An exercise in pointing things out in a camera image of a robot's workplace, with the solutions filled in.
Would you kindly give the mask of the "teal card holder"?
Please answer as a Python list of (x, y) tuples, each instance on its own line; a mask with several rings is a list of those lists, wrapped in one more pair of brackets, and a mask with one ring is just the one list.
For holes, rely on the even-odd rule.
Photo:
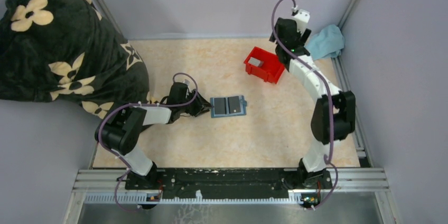
[(247, 115), (247, 101), (243, 95), (210, 98), (211, 118), (224, 118)]

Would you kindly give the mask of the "black VIP credit card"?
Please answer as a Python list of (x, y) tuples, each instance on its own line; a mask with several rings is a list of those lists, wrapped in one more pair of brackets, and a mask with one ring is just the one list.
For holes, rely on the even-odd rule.
[(241, 101), (239, 96), (232, 96), (227, 98), (229, 114), (241, 113)]

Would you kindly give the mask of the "red plastic bin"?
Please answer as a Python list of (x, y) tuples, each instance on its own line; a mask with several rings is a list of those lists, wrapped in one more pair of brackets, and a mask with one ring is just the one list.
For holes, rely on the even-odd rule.
[[(258, 67), (253, 67), (247, 63), (250, 57), (262, 60), (263, 65)], [(277, 55), (263, 50), (259, 47), (254, 47), (249, 55), (244, 60), (245, 71), (249, 75), (256, 76), (265, 82), (277, 84), (283, 71), (285, 70), (284, 65), (279, 61)]]

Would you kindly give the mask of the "light blue cloth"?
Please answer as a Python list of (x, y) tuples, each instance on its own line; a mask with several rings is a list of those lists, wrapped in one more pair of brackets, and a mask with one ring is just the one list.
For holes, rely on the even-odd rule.
[(324, 27), (305, 45), (313, 60), (338, 57), (345, 47), (345, 38), (340, 28), (334, 24)]

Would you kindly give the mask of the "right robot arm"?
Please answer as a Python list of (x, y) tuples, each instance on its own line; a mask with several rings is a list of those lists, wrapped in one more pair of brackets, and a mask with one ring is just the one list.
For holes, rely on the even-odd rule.
[(347, 138), (355, 128), (356, 98), (342, 91), (314, 63), (305, 41), (311, 31), (297, 29), (297, 21), (279, 17), (271, 20), (269, 40), (276, 44), (275, 54), (315, 103), (311, 118), (312, 144), (298, 164), (300, 186), (311, 188), (330, 164), (336, 143)]

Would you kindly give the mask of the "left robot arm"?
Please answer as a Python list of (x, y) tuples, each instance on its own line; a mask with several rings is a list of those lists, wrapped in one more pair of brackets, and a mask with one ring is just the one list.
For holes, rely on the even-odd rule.
[(112, 106), (112, 115), (103, 119), (95, 131), (95, 140), (106, 150), (124, 160), (137, 181), (146, 189), (158, 183), (155, 163), (137, 146), (141, 132), (155, 124), (172, 124), (181, 115), (192, 117), (207, 113), (213, 107), (197, 90), (190, 90), (186, 83), (175, 82), (168, 96), (151, 106), (136, 105), (114, 112), (120, 105)]

